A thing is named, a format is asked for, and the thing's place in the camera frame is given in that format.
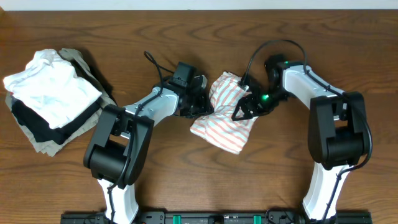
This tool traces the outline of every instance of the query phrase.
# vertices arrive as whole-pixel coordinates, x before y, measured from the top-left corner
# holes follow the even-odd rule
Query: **gray cloth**
[[[90,68],[88,67],[87,63],[83,60],[81,53],[75,49],[62,49],[59,51],[60,56],[68,61],[72,61],[73,59],[79,63],[80,67],[84,69],[84,71],[88,74],[91,80],[88,80],[98,91],[102,92],[100,96],[101,100],[99,104],[102,108],[104,108],[108,104],[116,105],[115,102],[109,97],[109,95],[105,92],[104,88],[101,86],[100,82],[91,74]],[[6,96],[6,104],[8,108],[11,110],[12,106],[12,97],[10,93],[7,93]],[[54,141],[46,141],[46,142],[36,142],[33,134],[27,127],[20,126],[30,143],[32,143],[33,147],[35,148],[36,152],[47,153],[49,156],[54,156],[59,150],[61,150],[64,145],[68,144],[70,141],[75,139],[76,137],[82,135],[86,131],[90,130],[92,127],[96,126],[98,122],[98,118],[100,117],[102,109],[100,108],[96,111],[87,121],[77,130],[75,131],[62,145],[58,145]]]

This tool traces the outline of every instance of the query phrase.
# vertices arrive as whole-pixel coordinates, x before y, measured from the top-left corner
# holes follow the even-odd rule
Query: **brown surface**
[[[0,74],[20,72],[36,50],[88,52],[114,87],[119,105],[131,104],[158,81],[142,55],[174,68],[204,70],[213,82],[223,70],[241,75],[254,49],[269,39],[294,39],[314,70],[332,85],[366,100],[374,154],[347,178],[339,209],[368,209],[375,223],[398,220],[397,11],[8,12],[0,23]],[[297,50],[277,45],[270,53]],[[3,102],[6,92],[0,90]],[[8,109],[0,110],[0,222],[59,223],[64,211],[104,208],[100,186],[83,167],[92,131],[55,157],[35,153]],[[169,118],[154,130],[137,183],[142,206],[168,210],[265,210],[296,207],[308,190],[313,162],[307,149],[308,110],[282,103],[255,123],[239,156],[188,130],[192,121]]]

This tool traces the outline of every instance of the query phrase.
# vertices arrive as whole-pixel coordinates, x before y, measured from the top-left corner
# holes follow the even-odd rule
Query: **white wall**
[[[0,0],[5,11],[398,9],[398,0]]]

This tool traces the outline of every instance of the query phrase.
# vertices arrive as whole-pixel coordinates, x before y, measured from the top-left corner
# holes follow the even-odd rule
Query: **pink and white striped fabric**
[[[249,138],[257,118],[232,121],[236,104],[247,93],[238,86],[241,77],[224,72],[210,88],[210,102],[214,113],[198,118],[190,130],[209,143],[228,152],[239,154]]]

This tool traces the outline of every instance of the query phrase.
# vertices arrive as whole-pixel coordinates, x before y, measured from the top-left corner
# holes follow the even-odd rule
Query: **green led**
[[[263,95],[261,98],[262,98],[262,100],[267,100],[269,98],[269,95],[268,94]]]

